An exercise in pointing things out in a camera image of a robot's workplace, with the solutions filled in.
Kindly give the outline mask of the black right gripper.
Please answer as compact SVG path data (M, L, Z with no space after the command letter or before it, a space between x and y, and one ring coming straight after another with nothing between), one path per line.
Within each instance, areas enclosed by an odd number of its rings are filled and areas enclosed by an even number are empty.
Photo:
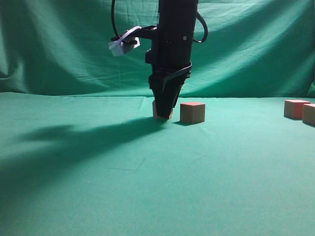
M160 39L151 36L149 39L151 47L145 53L145 63L152 67L149 87L155 97L157 114L167 118L176 106L181 85L191 71L192 38Z

